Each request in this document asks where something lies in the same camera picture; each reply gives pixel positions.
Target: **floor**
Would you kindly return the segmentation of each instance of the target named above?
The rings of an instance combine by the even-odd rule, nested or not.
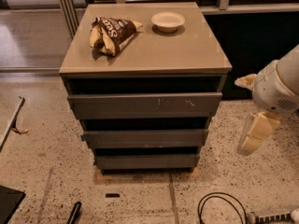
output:
[[[70,43],[57,11],[9,14],[0,11],[0,68],[59,67]],[[193,173],[139,172],[102,175],[81,141],[82,130],[55,75],[0,74],[0,133],[19,97],[26,99],[0,153],[0,185],[26,197],[9,223],[66,223],[82,203],[78,223],[198,224],[198,202],[225,192],[247,212],[299,205],[299,117],[283,115],[281,125],[249,156],[236,152],[245,119],[260,111],[251,101],[222,101]],[[117,193],[120,197],[108,198]],[[210,200],[205,223],[240,223],[224,201]]]

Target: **table top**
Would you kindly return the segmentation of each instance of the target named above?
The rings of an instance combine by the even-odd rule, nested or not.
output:
[[[172,34],[159,32],[151,17],[176,12],[185,24]],[[141,32],[116,57],[97,54],[89,46],[95,17],[143,23]],[[88,5],[60,69],[60,74],[226,73],[232,66],[195,3]]]

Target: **bowl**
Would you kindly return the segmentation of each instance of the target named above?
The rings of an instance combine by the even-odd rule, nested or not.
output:
[[[185,18],[175,12],[160,12],[151,17],[158,29],[163,33],[174,33],[185,23]]]

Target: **cable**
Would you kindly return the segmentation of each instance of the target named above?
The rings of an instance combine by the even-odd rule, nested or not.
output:
[[[228,204],[230,204],[234,208],[234,210],[237,212],[238,216],[240,217],[241,223],[244,224],[243,218],[242,218],[241,214],[238,212],[238,210],[236,209],[236,207],[230,201],[228,201],[227,199],[225,199],[225,198],[223,198],[223,197],[221,197],[219,195],[228,196],[228,197],[234,199],[236,202],[238,202],[239,205],[241,206],[242,210],[243,210],[243,215],[244,215],[243,218],[245,219],[245,224],[248,224],[248,219],[247,219],[247,216],[246,216],[246,211],[245,211],[245,208],[242,205],[242,203],[237,198],[235,198],[234,196],[232,196],[230,194],[227,194],[227,193],[224,193],[224,192],[212,192],[212,193],[209,193],[208,195],[206,195],[205,197],[203,197],[199,201],[198,206],[197,206],[197,213],[198,213],[199,223],[200,224],[205,224],[205,222],[203,221],[202,215],[203,215],[204,206],[205,206],[206,202],[209,199],[212,199],[212,198],[219,198],[219,199],[222,199],[222,200],[226,201]]]

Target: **concrete floor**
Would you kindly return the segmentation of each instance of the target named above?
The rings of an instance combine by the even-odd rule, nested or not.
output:
[[[34,22],[39,15],[46,17],[45,13],[28,15],[28,20],[22,14],[20,21],[30,22],[28,29],[35,31],[26,36],[30,31],[22,31],[21,22],[10,18],[11,25],[7,17],[4,26],[2,18],[8,15],[0,12],[1,37],[8,29],[13,32],[5,36],[7,40],[25,42],[18,45],[18,55],[14,55],[14,45],[12,49],[7,43],[5,49],[0,47],[2,67],[14,64],[3,62],[10,56],[16,60],[22,57],[20,65],[30,65],[31,53],[33,60],[40,54],[36,65],[49,61],[47,65],[59,67],[68,41],[61,31],[61,15],[52,11],[50,17],[52,13],[60,21],[57,29],[49,31],[42,25],[37,29]],[[48,21],[50,28],[50,17],[40,22]],[[52,43],[43,35],[57,40]],[[58,76],[0,74],[0,133],[19,102],[18,95],[26,102],[17,125],[30,131],[10,133],[0,153],[0,185],[24,191],[26,197],[9,223],[66,223],[74,203],[81,201],[78,223],[195,224],[199,223],[198,202],[214,191],[235,196],[247,212],[299,206],[299,118],[295,114],[282,116],[277,131],[245,157],[236,152],[244,121],[248,113],[260,110],[252,101],[222,101],[192,174],[176,171],[102,176],[93,166],[92,152],[80,139],[81,127]],[[107,193],[120,197],[107,198]],[[234,209],[221,200],[207,203],[204,221],[240,223]]]

